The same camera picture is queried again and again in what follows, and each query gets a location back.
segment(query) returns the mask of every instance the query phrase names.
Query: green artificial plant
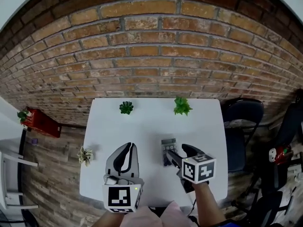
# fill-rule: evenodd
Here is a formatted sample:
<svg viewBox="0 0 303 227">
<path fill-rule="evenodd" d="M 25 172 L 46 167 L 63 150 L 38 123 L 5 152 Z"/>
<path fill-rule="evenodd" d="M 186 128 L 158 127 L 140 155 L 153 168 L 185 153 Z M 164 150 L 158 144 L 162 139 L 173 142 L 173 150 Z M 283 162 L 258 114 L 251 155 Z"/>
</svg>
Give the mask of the green artificial plant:
<svg viewBox="0 0 303 227">
<path fill-rule="evenodd" d="M 17 113 L 18 118 L 20 119 L 20 122 L 23 123 L 27 119 L 29 111 L 27 109 L 21 110 Z"/>
<path fill-rule="evenodd" d="M 132 104 L 132 102 L 123 102 L 122 104 L 120 104 L 121 113 L 130 114 L 134 108 Z"/>
<path fill-rule="evenodd" d="M 189 113 L 189 110 L 192 110 L 192 108 L 189 106 L 188 101 L 184 97 L 177 96 L 175 99 L 176 107 L 174 108 L 175 115 L 176 114 L 183 114 L 185 113 L 186 116 Z"/>
<path fill-rule="evenodd" d="M 85 150 L 83 146 L 81 146 L 80 151 L 77 154 L 79 158 L 79 163 L 85 163 L 85 166 L 90 164 L 90 161 L 93 159 L 93 151 L 91 149 Z"/>
</svg>

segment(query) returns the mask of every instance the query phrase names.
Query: pink shirt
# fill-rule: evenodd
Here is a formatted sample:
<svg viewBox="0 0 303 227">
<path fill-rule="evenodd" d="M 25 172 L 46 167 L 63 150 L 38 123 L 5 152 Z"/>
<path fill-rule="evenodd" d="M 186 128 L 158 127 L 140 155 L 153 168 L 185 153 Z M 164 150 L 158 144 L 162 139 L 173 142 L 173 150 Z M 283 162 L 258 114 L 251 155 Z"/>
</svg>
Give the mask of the pink shirt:
<svg viewBox="0 0 303 227">
<path fill-rule="evenodd" d="M 159 218 L 147 206 L 125 215 L 120 227 L 196 227 L 176 202 L 172 202 Z"/>
</svg>

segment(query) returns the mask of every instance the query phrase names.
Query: brick wall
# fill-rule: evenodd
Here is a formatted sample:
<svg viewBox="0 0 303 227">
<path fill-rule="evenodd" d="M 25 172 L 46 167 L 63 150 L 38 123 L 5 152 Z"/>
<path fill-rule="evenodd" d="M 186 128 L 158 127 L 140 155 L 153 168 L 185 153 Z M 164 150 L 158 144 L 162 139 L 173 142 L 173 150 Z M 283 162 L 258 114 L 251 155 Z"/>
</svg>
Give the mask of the brick wall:
<svg viewBox="0 0 303 227">
<path fill-rule="evenodd" d="M 301 25 L 277 0 L 31 0 L 0 35 L 0 95 L 85 125 L 95 97 L 261 100 L 303 79 Z"/>
</svg>

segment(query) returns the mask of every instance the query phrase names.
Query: red box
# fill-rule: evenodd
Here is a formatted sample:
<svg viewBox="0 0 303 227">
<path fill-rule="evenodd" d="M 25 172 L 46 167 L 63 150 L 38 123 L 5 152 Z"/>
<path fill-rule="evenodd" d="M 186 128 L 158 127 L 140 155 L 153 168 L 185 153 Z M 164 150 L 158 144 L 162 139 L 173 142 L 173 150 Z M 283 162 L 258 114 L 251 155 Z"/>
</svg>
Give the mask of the red box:
<svg viewBox="0 0 303 227">
<path fill-rule="evenodd" d="M 61 124 L 47 116 L 40 109 L 28 108 L 28 111 L 31 112 L 32 115 L 28 116 L 22 124 L 40 132 L 41 134 L 53 136 L 55 138 L 60 137 Z"/>
</svg>

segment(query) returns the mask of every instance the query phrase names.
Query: tabletop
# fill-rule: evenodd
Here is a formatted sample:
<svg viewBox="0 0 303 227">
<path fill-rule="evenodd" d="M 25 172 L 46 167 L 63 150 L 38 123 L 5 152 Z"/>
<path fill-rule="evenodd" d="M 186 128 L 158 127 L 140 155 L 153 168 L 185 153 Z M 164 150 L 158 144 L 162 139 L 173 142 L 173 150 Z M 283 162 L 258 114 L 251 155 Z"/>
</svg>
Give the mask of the tabletop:
<svg viewBox="0 0 303 227">
<path fill-rule="evenodd" d="M 119 110 L 130 101 L 130 115 Z M 181 144 L 200 148 L 217 159 L 216 177 L 210 188 L 216 200 L 227 196 L 227 152 L 224 124 L 217 99 L 188 99 L 193 110 L 175 115 L 173 98 L 95 98 L 92 102 L 84 139 L 84 148 L 92 149 L 94 159 L 81 165 L 80 194 L 103 200 L 102 185 L 107 158 L 120 146 L 132 142 L 137 146 L 140 177 L 144 180 L 140 206 L 165 207 L 171 201 L 190 206 L 194 192 L 186 194 L 176 176 L 177 168 L 163 166 L 161 140 L 177 140 L 178 154 L 186 157 Z"/>
</svg>

